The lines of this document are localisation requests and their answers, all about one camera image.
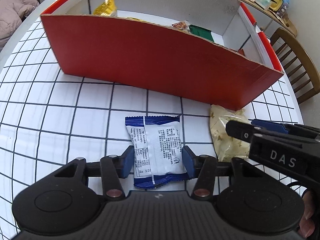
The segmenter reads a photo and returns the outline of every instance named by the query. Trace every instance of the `ribbed black surface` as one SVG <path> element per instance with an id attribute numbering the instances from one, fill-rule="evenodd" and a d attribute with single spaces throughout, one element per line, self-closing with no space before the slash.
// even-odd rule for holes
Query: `ribbed black surface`
<path id="1" fill-rule="evenodd" d="M 298 240 L 295 232 L 257 236 L 225 223 L 209 202 L 195 201 L 186 191 L 132 191 L 120 202 L 108 203 L 89 226 L 64 236 L 22 232 L 15 240 Z"/>

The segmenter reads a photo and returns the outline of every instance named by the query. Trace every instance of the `cardboard box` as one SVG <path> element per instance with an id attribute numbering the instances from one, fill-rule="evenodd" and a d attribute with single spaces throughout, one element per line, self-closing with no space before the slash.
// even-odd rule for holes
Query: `cardboard box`
<path id="1" fill-rule="evenodd" d="M 41 15 L 64 73 L 231 110 L 247 105 L 283 75 L 272 47 L 239 0 L 115 0 L 118 10 L 210 29 L 224 46 L 153 23 L 87 15 L 103 1 L 58 0 Z M 232 50 L 240 47 L 246 57 Z"/>

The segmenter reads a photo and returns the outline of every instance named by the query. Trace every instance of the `blue and white snack package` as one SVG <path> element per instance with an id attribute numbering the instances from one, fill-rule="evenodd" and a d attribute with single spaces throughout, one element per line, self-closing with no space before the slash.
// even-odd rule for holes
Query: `blue and white snack package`
<path id="1" fill-rule="evenodd" d="M 136 187 L 189 179 L 182 164 L 179 116 L 126 117 L 125 125 L 134 146 Z"/>

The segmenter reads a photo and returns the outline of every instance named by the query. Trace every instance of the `wooden chair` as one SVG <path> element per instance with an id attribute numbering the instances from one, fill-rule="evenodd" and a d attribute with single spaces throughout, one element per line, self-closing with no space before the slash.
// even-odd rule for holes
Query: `wooden chair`
<path id="1" fill-rule="evenodd" d="M 286 30 L 278 28 L 270 38 L 271 46 L 273 46 L 279 38 L 284 40 L 284 44 L 276 50 L 277 56 L 280 57 L 280 62 L 282 63 L 292 52 L 295 54 L 295 57 L 283 66 L 284 70 L 291 66 L 297 59 L 300 61 L 300 64 L 297 67 L 295 67 L 292 71 L 287 73 L 288 78 L 290 78 L 302 67 L 304 68 L 304 71 L 299 76 L 290 80 L 290 84 L 294 85 L 305 75 L 308 76 L 308 80 L 300 84 L 298 87 L 294 88 L 293 92 L 296 94 L 310 82 L 312 84 L 312 88 L 309 91 L 305 92 L 297 98 L 298 104 L 301 104 L 302 102 L 308 100 L 309 98 L 313 97 L 314 95 L 320 92 L 320 76 L 312 60 L 294 36 L 292 36 Z"/>

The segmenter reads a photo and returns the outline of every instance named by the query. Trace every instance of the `checkered tablecloth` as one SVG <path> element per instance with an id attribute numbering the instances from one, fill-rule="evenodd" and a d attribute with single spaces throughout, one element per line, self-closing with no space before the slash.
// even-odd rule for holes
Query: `checkered tablecloth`
<path id="1" fill-rule="evenodd" d="M 300 111 L 281 78 L 245 107 L 249 120 L 297 123 Z M 19 232 L 12 216 L 15 196 L 47 174 L 83 156 L 88 162 L 121 155 L 131 145 L 126 116 L 181 115 L 181 141 L 196 155 L 215 156 L 209 131 L 210 105 L 123 84 L 65 75 L 50 48 L 40 18 L 14 48 L 0 73 L 0 234 Z M 281 182 L 292 181 L 252 162 Z M 155 191 L 192 190 L 196 179 L 173 182 Z M 133 173 L 121 179 L 126 194 L 138 190 Z M 215 194 L 228 187 L 216 179 Z M 100 178 L 89 187 L 102 194 Z"/>

